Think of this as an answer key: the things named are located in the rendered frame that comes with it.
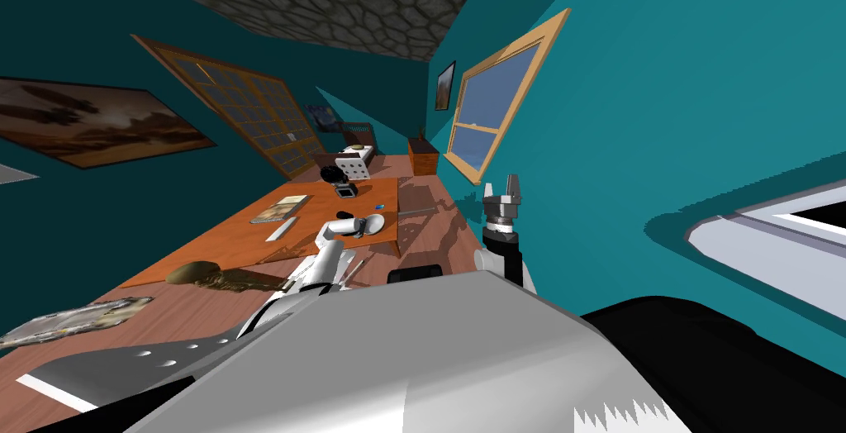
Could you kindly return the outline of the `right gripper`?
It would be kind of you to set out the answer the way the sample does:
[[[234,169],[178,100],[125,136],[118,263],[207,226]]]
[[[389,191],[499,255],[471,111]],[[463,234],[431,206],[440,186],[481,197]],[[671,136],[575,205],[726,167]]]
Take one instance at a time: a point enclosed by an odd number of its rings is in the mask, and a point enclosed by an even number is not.
[[[519,174],[507,175],[506,195],[493,196],[492,183],[486,183],[482,204],[487,223],[513,224],[521,201]]]

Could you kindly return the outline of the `orange wooden table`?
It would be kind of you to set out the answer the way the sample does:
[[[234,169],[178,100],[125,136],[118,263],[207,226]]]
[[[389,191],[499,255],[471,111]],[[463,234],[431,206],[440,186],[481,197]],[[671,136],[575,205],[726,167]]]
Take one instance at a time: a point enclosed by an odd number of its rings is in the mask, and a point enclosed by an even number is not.
[[[344,199],[338,197],[334,189],[324,182],[285,183],[127,279],[121,287],[163,282],[166,275],[174,269],[198,260],[211,261],[223,269],[232,269],[315,255],[315,238],[319,229],[325,222],[335,220],[338,211],[347,211],[359,217],[378,213],[385,218],[385,227],[375,235],[360,239],[344,237],[348,249],[387,243],[393,254],[400,257],[397,223],[398,180],[375,178],[359,183],[358,187],[357,197]],[[293,212],[292,216],[297,217],[297,220],[292,227],[279,240],[267,242],[266,238],[282,223],[277,221],[250,224],[250,220],[284,197],[294,195],[311,197]],[[375,206],[378,204],[383,204],[385,208],[376,210]]]

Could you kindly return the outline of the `white dotted box furniture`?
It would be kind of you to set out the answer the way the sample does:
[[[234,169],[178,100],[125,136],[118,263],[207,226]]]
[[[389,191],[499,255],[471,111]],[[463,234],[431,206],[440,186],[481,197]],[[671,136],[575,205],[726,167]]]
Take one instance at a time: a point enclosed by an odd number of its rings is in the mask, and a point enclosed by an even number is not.
[[[345,172],[349,180],[370,179],[368,166],[374,156],[375,148],[372,145],[350,145],[335,155],[335,164]]]

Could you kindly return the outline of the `white flat remote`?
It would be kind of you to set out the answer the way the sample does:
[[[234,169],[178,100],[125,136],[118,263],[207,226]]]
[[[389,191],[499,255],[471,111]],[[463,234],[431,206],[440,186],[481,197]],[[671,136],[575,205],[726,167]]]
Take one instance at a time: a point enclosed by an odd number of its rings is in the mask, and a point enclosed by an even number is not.
[[[290,216],[281,226],[279,226],[270,236],[266,238],[267,242],[279,240],[297,220],[296,216]]]

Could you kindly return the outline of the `tan book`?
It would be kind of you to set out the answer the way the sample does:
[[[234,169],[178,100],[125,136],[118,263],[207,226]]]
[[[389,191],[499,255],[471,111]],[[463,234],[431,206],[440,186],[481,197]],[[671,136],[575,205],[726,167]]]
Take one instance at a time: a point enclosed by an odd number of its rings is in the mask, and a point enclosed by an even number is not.
[[[250,224],[263,224],[288,219],[293,212],[305,204],[310,195],[287,196],[279,202],[261,211],[259,215],[250,220]]]

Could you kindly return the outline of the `brown wooden cabinet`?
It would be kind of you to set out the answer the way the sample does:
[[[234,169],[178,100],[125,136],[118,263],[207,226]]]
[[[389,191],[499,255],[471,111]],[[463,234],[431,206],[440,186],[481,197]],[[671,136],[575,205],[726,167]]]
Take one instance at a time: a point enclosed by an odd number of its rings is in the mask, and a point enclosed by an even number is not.
[[[411,169],[415,176],[435,175],[440,153],[425,138],[425,128],[421,126],[416,137],[409,138],[408,155]]]

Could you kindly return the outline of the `wooden framed window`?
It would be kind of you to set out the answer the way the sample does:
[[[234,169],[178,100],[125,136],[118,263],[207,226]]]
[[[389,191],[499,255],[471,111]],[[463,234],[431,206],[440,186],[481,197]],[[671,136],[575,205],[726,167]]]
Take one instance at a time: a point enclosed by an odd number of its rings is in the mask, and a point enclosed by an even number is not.
[[[571,12],[565,7],[463,72],[444,157],[472,185],[482,184]]]

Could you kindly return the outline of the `small blue picture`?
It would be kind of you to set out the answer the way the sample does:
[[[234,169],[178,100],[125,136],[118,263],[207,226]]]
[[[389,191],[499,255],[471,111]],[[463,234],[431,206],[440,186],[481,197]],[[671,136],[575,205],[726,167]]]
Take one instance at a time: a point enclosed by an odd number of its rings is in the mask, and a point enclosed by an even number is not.
[[[336,133],[343,130],[343,123],[338,119],[331,106],[305,105],[305,112],[319,132]]]

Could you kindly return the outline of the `small dark framed picture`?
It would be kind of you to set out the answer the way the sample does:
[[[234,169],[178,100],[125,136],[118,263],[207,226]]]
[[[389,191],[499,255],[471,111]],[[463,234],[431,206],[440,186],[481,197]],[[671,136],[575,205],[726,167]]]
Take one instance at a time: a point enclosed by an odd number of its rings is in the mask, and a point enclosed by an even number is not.
[[[451,91],[454,80],[456,62],[451,62],[436,79],[435,85],[435,111],[447,111],[451,98]]]

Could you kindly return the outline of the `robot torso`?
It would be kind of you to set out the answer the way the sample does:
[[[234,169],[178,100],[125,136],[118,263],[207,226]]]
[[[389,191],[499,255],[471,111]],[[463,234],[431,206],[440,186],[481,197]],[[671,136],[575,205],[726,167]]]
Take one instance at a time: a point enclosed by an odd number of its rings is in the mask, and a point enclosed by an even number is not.
[[[93,433],[691,433],[595,327],[488,271],[277,297],[19,380],[79,412],[167,394]]]

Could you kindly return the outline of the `wooden lattice door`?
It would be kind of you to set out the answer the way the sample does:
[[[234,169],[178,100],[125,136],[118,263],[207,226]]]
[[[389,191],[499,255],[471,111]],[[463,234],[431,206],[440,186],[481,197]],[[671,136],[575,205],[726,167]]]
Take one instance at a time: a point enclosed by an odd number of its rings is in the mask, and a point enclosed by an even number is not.
[[[273,75],[134,35],[182,84],[288,180],[316,166],[323,145],[288,86]]]

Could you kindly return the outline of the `brown oval lump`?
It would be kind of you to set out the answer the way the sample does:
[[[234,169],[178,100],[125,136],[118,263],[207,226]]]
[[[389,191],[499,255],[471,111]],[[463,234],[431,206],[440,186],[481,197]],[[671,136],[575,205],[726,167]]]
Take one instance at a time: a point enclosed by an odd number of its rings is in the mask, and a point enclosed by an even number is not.
[[[217,263],[195,261],[176,268],[165,277],[165,282],[171,285],[197,284],[208,281],[220,272],[221,268]]]

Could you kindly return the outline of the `large brown landscape picture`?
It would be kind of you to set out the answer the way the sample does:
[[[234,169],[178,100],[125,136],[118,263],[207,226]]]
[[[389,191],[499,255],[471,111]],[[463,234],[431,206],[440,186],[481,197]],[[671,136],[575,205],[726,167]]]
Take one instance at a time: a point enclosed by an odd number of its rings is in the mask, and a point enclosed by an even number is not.
[[[78,169],[215,146],[145,89],[4,77],[0,139]]]

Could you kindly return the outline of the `grey crumpled cloth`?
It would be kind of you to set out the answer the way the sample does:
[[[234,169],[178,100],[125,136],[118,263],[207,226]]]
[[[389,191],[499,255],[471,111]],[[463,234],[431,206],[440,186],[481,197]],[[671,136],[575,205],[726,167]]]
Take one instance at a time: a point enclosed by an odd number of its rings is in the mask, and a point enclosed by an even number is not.
[[[109,329],[129,321],[153,300],[153,297],[124,297],[38,316],[0,336],[0,350]]]

